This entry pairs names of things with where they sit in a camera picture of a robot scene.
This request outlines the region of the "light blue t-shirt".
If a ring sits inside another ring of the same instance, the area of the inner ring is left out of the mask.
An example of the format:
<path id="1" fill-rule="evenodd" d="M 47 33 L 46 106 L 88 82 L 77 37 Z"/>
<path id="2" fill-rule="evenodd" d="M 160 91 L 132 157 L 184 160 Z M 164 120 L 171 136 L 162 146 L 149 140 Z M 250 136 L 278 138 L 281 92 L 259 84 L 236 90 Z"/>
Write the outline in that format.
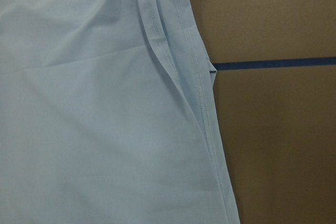
<path id="1" fill-rule="evenodd" d="M 190 0 L 1 0 L 1 223 L 239 223 Z"/>

